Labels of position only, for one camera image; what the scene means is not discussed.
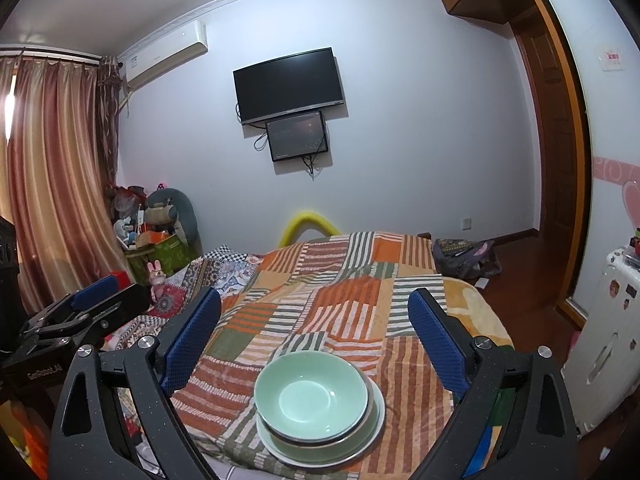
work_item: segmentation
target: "silver bolt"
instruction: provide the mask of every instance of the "silver bolt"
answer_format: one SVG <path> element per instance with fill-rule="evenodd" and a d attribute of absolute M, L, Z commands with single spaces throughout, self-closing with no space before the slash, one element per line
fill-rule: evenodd
<path fill-rule="evenodd" d="M 538 354 L 540 355 L 540 357 L 543 357 L 545 359 L 549 359 L 553 355 L 551 352 L 551 348 L 544 345 L 538 347 Z"/>
<path fill-rule="evenodd" d="M 87 357 L 93 351 L 94 351 L 94 347 L 92 347 L 91 345 L 82 345 L 78 349 L 78 355 L 80 357 Z"/>
<path fill-rule="evenodd" d="M 156 338 L 152 335 L 145 335 L 138 340 L 138 346 L 140 348 L 151 348 L 156 342 Z"/>
<path fill-rule="evenodd" d="M 485 335 L 479 335 L 474 338 L 474 344 L 481 350 L 488 350 L 494 343 Z"/>

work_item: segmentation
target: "door panel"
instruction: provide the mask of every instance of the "door panel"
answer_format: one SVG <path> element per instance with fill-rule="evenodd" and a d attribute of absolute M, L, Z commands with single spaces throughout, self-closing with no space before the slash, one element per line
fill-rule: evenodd
<path fill-rule="evenodd" d="M 542 235 L 569 247 L 577 197 L 575 132 L 558 55 L 539 12 L 513 25 L 538 115 L 542 160 Z"/>

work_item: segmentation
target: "white air conditioner unit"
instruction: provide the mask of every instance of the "white air conditioner unit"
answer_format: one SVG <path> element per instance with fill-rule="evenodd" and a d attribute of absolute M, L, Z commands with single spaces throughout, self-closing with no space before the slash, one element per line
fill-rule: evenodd
<path fill-rule="evenodd" d="M 137 89 L 209 51 L 204 24 L 195 20 L 147 45 L 125 62 L 129 88 Z"/>

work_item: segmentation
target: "bed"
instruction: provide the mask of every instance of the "bed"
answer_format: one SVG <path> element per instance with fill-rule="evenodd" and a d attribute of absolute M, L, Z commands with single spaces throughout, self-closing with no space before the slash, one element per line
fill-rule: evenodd
<path fill-rule="evenodd" d="M 474 287 L 434 271 L 430 240 L 360 232 L 296 243 L 264 257 L 220 247 L 172 276 L 160 304 L 119 329 L 108 349 L 158 333 L 206 285 L 219 291 L 222 316 L 189 383 L 175 392 L 172 403 L 222 478 L 240 466 L 296 480 L 407 479 L 453 409 L 408 319 L 406 302 L 416 288 L 427 288 L 472 335 L 511 345 Z M 258 373 L 272 359 L 302 349 L 350 361 L 385 397 L 382 434 L 363 457 L 337 470 L 292 469 L 271 456 L 256 433 Z M 134 434 L 139 425 L 127 390 L 120 391 L 120 400 Z M 142 437 L 139 454 L 154 470 L 145 446 Z"/>

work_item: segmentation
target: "blue gripper pad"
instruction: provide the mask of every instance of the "blue gripper pad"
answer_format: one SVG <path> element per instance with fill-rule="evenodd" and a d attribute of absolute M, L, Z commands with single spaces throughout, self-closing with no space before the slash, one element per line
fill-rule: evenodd
<path fill-rule="evenodd" d="M 71 310 L 87 310 L 101 301 L 110 298 L 118 291 L 118 279 L 107 276 L 76 293 Z"/>
<path fill-rule="evenodd" d="M 443 321 L 439 319 L 446 320 L 447 315 L 425 288 L 414 290 L 409 295 L 407 309 L 409 321 L 427 352 L 440 382 L 445 389 L 462 398 L 469 389 L 470 383 L 466 376 L 465 356 L 452 339 Z"/>
<path fill-rule="evenodd" d="M 180 390 L 187 385 L 220 319 L 221 307 L 222 302 L 217 290 L 204 287 L 196 298 L 180 314 L 169 320 L 158 334 L 161 345 L 163 334 L 170 338 L 168 349 L 162 352 L 164 376 L 160 383 L 167 397 L 173 395 L 175 390 Z"/>

